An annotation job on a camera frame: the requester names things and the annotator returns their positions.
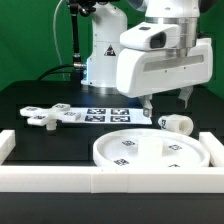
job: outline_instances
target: green backdrop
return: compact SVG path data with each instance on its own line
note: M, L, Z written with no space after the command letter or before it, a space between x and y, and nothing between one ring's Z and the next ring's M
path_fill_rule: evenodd
M53 40L53 15L59 0L0 1L0 89L18 80L35 80L59 65ZM128 27L144 20L126 1L117 5L128 16ZM224 99L224 2L200 19L200 30L213 38L214 74L206 86ZM91 18L79 16L80 51L83 60L91 53ZM64 63L72 62L72 34L69 10L64 3L57 17L58 44ZM58 80L52 76L48 79Z

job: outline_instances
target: warning label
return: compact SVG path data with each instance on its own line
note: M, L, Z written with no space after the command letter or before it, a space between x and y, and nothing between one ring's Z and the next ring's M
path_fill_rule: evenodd
M116 56L113 47L110 45L104 54L105 56Z

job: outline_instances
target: white frame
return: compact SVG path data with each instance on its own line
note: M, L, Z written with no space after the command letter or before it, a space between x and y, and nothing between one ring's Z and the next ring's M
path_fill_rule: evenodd
M201 133L202 144L209 140ZM15 132L0 134L0 160L15 146ZM71 166L1 166L0 192L224 193L224 168L111 169Z

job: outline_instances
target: black table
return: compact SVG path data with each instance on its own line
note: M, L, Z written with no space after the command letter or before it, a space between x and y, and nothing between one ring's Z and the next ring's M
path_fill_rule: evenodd
M158 128L166 114L192 118L199 131L224 143L224 101L197 86L187 109L177 106L178 90L153 96L153 125L64 124L56 132L33 127L19 115L32 105L141 108L138 99L83 92L70 82L23 81L0 92L0 128L15 129L17 145L3 165L94 166L92 145L103 134L126 128ZM0 193L1 223L224 223L224 194Z

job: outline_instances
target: white round plate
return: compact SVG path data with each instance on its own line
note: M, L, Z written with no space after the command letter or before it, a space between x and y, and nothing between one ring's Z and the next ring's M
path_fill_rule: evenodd
M138 141L142 137L163 139L162 156L157 160L138 159ZM98 138L93 159L104 167L201 167L208 166L210 155L191 137L155 129L127 129Z

